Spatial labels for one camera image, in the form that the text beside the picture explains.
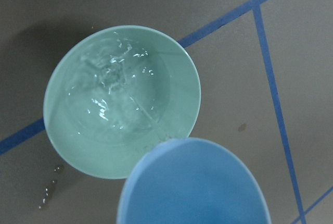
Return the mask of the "mint green bowl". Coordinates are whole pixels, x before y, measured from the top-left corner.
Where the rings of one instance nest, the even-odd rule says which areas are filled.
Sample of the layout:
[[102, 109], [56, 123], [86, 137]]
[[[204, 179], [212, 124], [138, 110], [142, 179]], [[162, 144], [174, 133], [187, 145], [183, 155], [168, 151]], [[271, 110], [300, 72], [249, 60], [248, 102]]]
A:
[[197, 68], [177, 40], [135, 25], [97, 31], [50, 76], [47, 136], [73, 168], [123, 179], [156, 145], [192, 132], [201, 104]]

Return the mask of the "light blue plastic cup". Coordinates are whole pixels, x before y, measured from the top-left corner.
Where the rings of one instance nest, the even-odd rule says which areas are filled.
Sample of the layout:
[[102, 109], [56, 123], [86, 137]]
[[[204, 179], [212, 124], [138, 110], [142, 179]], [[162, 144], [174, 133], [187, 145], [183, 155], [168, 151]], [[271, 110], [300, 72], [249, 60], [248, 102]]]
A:
[[144, 155], [127, 178], [117, 223], [271, 223], [247, 166], [199, 138], [172, 139]]

